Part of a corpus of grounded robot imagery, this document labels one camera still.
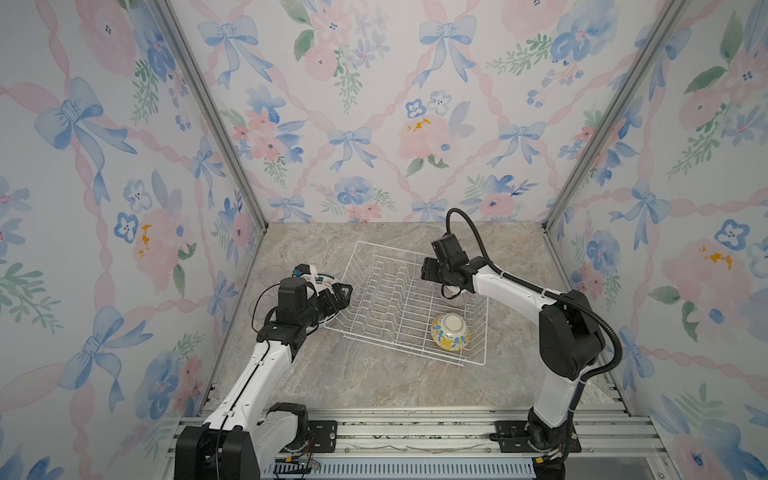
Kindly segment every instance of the patterned bowl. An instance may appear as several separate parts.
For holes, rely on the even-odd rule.
[[[469,327],[463,318],[455,313],[440,313],[429,329],[432,339],[444,350],[455,352],[467,346],[471,338]]]

